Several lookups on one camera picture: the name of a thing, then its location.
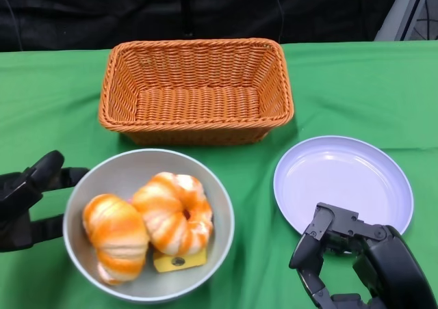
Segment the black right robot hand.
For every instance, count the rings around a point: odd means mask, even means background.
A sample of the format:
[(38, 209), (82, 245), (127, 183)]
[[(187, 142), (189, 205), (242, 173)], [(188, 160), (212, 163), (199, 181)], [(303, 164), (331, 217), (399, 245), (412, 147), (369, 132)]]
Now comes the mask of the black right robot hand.
[[(320, 279), (325, 251), (350, 252), (371, 298), (329, 293)], [(392, 226), (370, 225), (356, 212), (318, 203), (289, 262), (316, 308), (436, 308), (437, 300), (414, 255)]]

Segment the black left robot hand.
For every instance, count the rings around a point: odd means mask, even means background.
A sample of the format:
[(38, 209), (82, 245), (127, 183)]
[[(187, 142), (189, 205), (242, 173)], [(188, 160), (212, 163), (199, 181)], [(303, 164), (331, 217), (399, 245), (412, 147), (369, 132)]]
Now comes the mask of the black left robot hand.
[(63, 214), (32, 221), (29, 210), (44, 193), (68, 189), (89, 172), (64, 167), (64, 156), (53, 150), (22, 172), (1, 175), (1, 252), (26, 250), (63, 236)]

